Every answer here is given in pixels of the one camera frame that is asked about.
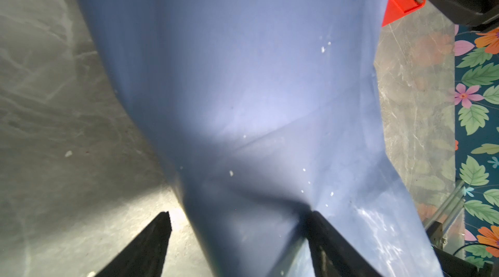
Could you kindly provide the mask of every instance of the blue fabric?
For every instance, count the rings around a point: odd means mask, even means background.
[[[311,210],[384,276],[441,275],[385,155],[387,0],[79,3],[215,275],[313,276]]]

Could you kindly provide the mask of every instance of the pink flower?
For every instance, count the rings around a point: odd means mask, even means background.
[[[466,241],[477,241],[477,238],[475,236],[473,236],[473,234],[469,230],[465,229],[465,240]]]
[[[459,40],[454,43],[454,55],[461,56],[471,51],[475,45],[465,40]]]
[[[466,91],[466,86],[459,83],[458,86],[456,86],[457,92],[454,92],[454,105],[457,105],[462,101],[463,107],[469,109],[471,107],[471,100],[478,101],[483,99],[482,95],[473,94],[478,92],[479,89],[479,85],[473,85]]]

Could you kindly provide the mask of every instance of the black cable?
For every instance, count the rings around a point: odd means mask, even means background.
[[[497,247],[497,246],[491,246],[491,245],[485,244],[485,243],[468,243],[468,244],[465,244],[464,246],[460,247],[459,249],[457,249],[454,253],[452,253],[452,255],[456,255],[459,251],[461,251],[462,249],[466,248],[467,246],[473,246],[473,245],[487,246],[487,247],[491,247],[491,248],[499,250],[499,247]]]

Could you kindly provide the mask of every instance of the gray floor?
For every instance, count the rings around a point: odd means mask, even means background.
[[[387,153],[420,210],[454,182],[454,63],[431,42],[452,29],[429,4],[383,29],[376,58]],[[91,276],[166,210],[168,276],[211,275],[75,0],[0,0],[0,66],[1,276]]]

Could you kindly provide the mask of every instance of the floral rug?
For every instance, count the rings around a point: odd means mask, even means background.
[[[456,174],[465,181],[465,240],[499,247],[499,28],[456,26]],[[499,249],[473,244],[466,260],[483,266]]]

